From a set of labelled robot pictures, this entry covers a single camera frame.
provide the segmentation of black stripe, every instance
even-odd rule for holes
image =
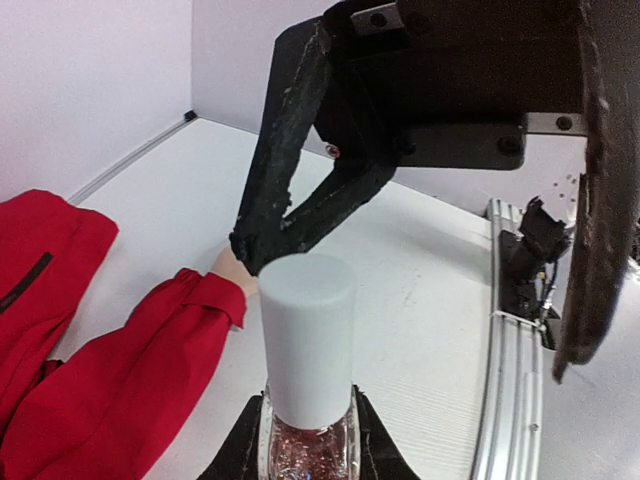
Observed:
[[[49,252],[42,255],[38,263],[36,263],[33,268],[25,275],[25,277],[20,280],[20,282],[13,287],[13,289],[0,300],[0,315],[7,311],[7,309],[14,304],[18,298],[31,286],[33,282],[36,281],[36,278],[40,276],[40,274],[47,268],[47,265],[51,263],[53,260],[53,255]]]

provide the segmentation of white bottle cap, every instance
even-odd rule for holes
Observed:
[[[317,430],[351,403],[356,277],[318,254],[283,257],[259,277],[269,394],[280,420]]]

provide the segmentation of bottle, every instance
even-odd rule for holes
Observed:
[[[351,378],[355,274],[318,254],[259,276],[267,355],[260,480],[357,480],[360,429]]]

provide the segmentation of table surface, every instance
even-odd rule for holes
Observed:
[[[82,203],[120,234],[55,354],[121,327],[181,267],[206,272],[233,228],[257,136],[198,119]],[[294,205],[330,171],[303,152]],[[467,479],[483,404],[491,308],[491,225],[391,183],[315,251],[359,278],[354,383],[423,479]],[[214,379],[147,479],[205,469],[266,381],[259,301],[233,332]]]

